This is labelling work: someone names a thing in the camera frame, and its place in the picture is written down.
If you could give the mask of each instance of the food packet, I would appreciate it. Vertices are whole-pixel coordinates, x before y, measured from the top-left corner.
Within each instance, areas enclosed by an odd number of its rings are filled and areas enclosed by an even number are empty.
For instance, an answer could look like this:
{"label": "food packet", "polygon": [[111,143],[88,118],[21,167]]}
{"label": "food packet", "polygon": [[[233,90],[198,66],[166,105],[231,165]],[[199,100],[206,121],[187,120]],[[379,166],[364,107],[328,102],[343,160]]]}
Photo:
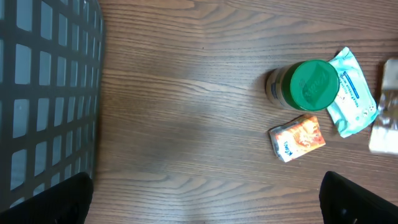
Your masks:
{"label": "food packet", "polygon": [[275,154],[284,162],[296,159],[326,144],[319,128],[318,118],[309,114],[271,129],[269,135]]}
{"label": "food packet", "polygon": [[369,142],[373,153],[398,154],[398,59],[384,65],[381,97]]}

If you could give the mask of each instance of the green bottle cap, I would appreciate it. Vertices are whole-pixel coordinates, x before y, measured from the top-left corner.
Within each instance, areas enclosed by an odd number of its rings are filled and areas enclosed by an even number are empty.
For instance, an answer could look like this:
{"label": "green bottle cap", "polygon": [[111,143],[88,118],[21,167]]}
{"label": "green bottle cap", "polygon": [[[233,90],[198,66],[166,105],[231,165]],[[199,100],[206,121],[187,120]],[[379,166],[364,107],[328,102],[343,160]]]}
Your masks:
{"label": "green bottle cap", "polygon": [[292,65],[282,81],[286,102],[298,109],[318,111],[333,103],[340,88],[336,69],[323,60]]}

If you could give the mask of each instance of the wood grain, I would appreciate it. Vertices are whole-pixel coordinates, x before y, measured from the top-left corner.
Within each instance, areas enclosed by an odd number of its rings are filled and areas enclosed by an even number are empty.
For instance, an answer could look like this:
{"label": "wood grain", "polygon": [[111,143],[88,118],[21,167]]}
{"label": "wood grain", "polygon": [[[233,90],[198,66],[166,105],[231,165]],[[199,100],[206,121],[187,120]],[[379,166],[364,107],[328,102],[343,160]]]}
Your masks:
{"label": "wood grain", "polygon": [[100,4],[107,43],[88,223],[321,223],[328,170],[398,203],[398,158],[369,152],[369,128],[342,139],[326,111],[315,113],[326,146],[277,160],[267,131],[302,113],[264,93],[267,72],[344,46],[375,93],[383,61],[398,56],[395,1]]}

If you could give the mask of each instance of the jar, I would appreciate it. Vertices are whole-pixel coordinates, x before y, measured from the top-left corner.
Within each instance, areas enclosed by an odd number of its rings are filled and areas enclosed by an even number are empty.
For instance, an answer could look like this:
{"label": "jar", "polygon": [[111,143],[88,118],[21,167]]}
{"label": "jar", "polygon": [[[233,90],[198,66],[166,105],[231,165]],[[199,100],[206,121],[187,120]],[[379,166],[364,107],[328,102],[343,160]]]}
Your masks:
{"label": "jar", "polygon": [[266,81],[268,99],[279,108],[323,110],[340,88],[336,69],[323,60],[307,60],[275,70]]}

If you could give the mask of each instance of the light blue package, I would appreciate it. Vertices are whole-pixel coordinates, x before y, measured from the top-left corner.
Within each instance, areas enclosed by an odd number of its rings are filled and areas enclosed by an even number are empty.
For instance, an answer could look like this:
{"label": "light blue package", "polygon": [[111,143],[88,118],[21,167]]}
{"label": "light blue package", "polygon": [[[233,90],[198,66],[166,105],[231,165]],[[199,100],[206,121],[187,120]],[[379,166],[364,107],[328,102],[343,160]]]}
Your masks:
{"label": "light blue package", "polygon": [[346,138],[360,132],[376,119],[376,102],[359,63],[348,47],[329,63],[337,70],[340,90],[327,109],[340,136]]}

